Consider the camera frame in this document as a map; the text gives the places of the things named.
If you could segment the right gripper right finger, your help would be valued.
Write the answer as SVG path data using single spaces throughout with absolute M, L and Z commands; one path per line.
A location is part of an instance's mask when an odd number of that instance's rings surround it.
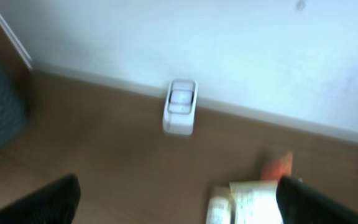
M 284 224 L 358 224 L 358 213 L 289 176 L 278 181 L 276 200 Z

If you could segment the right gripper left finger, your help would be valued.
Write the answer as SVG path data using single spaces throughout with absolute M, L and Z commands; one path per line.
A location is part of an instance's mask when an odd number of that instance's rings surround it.
M 80 198 L 78 177 L 68 174 L 0 209 L 0 224 L 71 224 Z

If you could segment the white cream food pouch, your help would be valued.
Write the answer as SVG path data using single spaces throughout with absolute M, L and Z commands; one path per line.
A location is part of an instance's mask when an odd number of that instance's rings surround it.
M 235 224 L 283 224 L 278 208 L 277 180 L 231 182 Z

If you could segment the white beige tube pack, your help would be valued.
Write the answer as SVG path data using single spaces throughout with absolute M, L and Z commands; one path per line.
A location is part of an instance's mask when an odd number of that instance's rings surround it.
M 233 200 L 229 187 L 212 189 L 206 214 L 206 224 L 231 224 Z

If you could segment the orange spaghetti pack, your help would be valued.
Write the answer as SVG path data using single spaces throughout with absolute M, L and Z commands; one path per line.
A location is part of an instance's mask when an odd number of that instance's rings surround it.
M 260 180 L 280 180 L 283 176 L 291 176 L 292 168 L 293 153 L 288 152 L 264 165 L 260 171 Z

